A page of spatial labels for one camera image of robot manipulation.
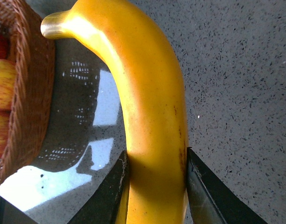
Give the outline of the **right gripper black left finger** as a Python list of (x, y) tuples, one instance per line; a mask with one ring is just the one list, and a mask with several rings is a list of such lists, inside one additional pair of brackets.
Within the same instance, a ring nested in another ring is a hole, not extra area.
[(70, 224), (125, 224), (129, 198), (129, 162), (124, 150), (92, 197)]

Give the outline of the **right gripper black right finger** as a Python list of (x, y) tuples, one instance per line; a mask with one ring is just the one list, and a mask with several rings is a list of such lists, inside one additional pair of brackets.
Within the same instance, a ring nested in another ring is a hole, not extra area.
[(267, 224), (187, 148), (187, 193), (195, 224)]

